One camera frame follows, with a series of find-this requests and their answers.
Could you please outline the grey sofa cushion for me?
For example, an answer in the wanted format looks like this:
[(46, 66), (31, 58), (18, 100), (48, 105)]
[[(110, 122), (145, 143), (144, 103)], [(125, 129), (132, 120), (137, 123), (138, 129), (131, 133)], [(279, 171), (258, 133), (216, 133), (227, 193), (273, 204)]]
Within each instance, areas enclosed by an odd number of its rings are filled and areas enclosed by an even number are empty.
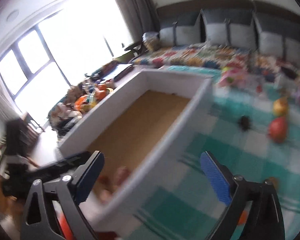
[(292, 63), (300, 69), (300, 25), (283, 18), (257, 12), (258, 50)]
[(256, 49), (252, 10), (202, 9), (201, 13), (210, 44)]
[(201, 13), (190, 12), (160, 21), (162, 47), (187, 46), (201, 42)]

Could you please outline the small dark fruit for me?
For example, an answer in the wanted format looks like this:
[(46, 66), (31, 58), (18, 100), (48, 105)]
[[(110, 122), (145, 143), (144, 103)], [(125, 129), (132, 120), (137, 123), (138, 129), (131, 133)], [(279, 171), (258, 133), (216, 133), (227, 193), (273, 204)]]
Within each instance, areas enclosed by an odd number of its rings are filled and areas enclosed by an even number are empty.
[(248, 131), (251, 128), (251, 120), (248, 116), (243, 115), (238, 120), (238, 126), (242, 131)]

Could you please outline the colourful patterned sofa cover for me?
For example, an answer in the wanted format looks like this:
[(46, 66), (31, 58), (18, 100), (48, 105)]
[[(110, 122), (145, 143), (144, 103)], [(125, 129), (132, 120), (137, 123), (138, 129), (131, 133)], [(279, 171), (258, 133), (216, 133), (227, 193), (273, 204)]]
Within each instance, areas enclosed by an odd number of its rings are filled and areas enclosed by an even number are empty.
[(243, 48), (207, 46), (203, 43), (181, 47), (165, 47), (155, 52), (146, 52), (130, 61), (133, 64), (160, 68), (166, 66), (189, 66), (210, 69), (235, 67), (265, 77), (267, 82), (275, 82), (282, 69), (294, 73), (297, 68), (288, 61)]

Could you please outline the white cardboard box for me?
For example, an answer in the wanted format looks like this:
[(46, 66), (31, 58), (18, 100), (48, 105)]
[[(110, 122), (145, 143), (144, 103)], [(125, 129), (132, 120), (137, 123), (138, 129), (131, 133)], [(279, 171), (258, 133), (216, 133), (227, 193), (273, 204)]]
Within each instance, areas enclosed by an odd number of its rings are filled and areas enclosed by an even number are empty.
[[(109, 94), (61, 141), (64, 156), (83, 150), (105, 156), (102, 176), (113, 186), (101, 201), (95, 183), (80, 205), (95, 231), (125, 236), (137, 211), (173, 168), (195, 133), (195, 120), (212, 101), (212, 78), (207, 75), (143, 70)], [(131, 174), (120, 187), (114, 175), (126, 166)]]

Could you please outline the yellow onion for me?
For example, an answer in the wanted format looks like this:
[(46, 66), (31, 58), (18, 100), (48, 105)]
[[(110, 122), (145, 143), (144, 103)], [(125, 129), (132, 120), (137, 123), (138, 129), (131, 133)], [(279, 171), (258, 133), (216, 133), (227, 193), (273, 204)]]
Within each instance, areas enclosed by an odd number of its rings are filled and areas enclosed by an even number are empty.
[(273, 102), (273, 114), (277, 117), (286, 116), (289, 111), (287, 97), (279, 98)]

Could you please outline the small orange tangerine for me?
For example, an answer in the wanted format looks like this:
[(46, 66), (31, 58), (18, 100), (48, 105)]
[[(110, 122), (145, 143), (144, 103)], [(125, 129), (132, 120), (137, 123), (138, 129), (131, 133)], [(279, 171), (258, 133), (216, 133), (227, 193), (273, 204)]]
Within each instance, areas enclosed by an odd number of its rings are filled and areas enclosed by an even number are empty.
[(239, 221), (238, 221), (238, 225), (243, 225), (246, 223), (247, 221), (247, 217), (248, 217), (248, 212), (246, 210), (244, 210), (239, 218)]

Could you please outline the teal checked tablecloth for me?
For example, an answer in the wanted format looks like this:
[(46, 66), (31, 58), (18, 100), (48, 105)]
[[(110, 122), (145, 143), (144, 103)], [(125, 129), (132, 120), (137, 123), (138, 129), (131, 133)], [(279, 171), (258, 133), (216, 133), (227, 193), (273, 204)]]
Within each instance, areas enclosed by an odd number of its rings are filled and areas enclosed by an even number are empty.
[[(285, 237), (300, 231), (300, 107), (289, 104), (288, 136), (276, 144), (267, 136), (273, 102), (279, 93), (264, 85), (254, 96), (230, 87), (215, 87), (209, 111), (195, 120), (195, 133), (173, 174), (163, 180), (137, 211), (125, 239), (204, 239), (225, 209), (200, 169), (202, 152), (210, 151), (233, 174), (261, 182), (275, 179)], [(246, 115), (251, 128), (242, 131)]]

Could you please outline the red orange apple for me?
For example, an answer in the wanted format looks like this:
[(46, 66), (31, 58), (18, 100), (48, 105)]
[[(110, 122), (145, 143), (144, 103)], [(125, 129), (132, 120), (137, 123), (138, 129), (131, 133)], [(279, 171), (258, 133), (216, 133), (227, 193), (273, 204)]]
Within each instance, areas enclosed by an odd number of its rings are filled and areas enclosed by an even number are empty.
[(268, 127), (269, 137), (276, 143), (283, 143), (288, 134), (288, 123), (284, 116), (275, 118)]

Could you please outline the gold fruit tray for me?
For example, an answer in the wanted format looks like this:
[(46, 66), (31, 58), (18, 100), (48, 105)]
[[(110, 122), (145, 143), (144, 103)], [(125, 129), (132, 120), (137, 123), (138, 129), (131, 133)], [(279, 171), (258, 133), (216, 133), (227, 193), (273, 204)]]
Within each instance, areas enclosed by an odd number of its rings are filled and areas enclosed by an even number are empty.
[(81, 96), (75, 102), (74, 109), (81, 113), (88, 113), (113, 91), (114, 90), (112, 88), (106, 88), (106, 89), (95, 88), (92, 93)]

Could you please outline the pink snack bag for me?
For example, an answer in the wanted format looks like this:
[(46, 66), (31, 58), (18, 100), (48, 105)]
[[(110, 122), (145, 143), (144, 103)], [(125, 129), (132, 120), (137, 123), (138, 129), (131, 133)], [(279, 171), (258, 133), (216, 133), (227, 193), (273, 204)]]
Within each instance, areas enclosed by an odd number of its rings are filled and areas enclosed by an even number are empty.
[(221, 71), (221, 77), (218, 81), (219, 87), (237, 87), (245, 88), (247, 85), (248, 72), (245, 69), (236, 67), (225, 67)]

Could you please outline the plastic snack bag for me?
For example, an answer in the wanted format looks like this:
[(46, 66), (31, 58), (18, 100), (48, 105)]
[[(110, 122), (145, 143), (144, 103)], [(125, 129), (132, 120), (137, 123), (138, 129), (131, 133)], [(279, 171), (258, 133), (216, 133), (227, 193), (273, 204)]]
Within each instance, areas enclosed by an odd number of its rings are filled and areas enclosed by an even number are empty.
[(150, 52), (155, 52), (161, 48), (158, 32), (146, 32), (142, 35), (142, 42)]

